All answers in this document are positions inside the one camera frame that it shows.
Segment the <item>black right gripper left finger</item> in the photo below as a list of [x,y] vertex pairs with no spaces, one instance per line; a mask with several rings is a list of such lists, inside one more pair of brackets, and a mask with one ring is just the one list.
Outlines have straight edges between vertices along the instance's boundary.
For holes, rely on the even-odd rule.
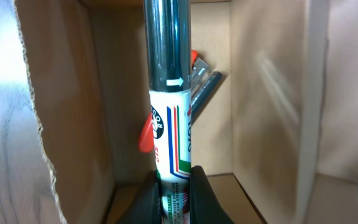
[[162,224],[160,181],[157,171],[149,171],[134,201],[118,219],[118,224]]

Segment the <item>black whiteboard marker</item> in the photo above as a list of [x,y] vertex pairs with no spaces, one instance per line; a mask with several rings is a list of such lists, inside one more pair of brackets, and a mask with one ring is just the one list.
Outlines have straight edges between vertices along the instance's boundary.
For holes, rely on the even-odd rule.
[[155,163],[164,223],[190,222],[191,30],[187,0],[145,0]]

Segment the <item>red multi-tool pocket knife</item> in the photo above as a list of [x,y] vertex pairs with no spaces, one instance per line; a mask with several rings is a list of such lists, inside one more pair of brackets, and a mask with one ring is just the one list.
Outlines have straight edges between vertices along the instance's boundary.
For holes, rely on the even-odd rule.
[[[209,72],[209,65],[200,57],[196,50],[191,51],[192,73],[192,122],[194,123],[201,110],[208,104],[209,98],[213,95],[219,85],[223,74],[221,72]],[[152,114],[149,114],[139,136],[139,151],[150,152],[154,147]]]

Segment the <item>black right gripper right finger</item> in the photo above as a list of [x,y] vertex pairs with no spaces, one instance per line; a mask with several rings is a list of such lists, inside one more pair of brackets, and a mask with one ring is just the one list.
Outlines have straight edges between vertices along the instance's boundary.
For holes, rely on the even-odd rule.
[[234,224],[218,202],[201,166],[194,166],[190,175],[190,223]]

